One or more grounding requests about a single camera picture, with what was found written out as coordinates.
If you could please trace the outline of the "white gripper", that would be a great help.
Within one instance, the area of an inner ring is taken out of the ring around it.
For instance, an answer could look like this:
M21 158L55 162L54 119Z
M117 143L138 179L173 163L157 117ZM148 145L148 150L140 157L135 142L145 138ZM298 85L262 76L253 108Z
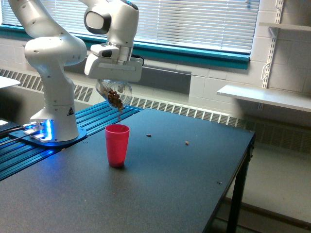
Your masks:
M90 79L138 82L142 74L142 58L131 55L131 47L92 45L84 72Z

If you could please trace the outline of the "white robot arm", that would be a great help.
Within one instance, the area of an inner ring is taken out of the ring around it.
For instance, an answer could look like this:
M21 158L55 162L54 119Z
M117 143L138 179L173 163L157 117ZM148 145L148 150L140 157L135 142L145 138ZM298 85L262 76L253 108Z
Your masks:
M12 0L12 11L31 40L25 57L37 70L44 87L44 107L24 129L43 144L74 140L79 136L74 107L74 84L64 68L85 62L85 74L96 79L138 82L143 60L132 57L139 9L127 0L86 0L85 28L106 35L107 42L87 49L82 39L60 26L39 0Z

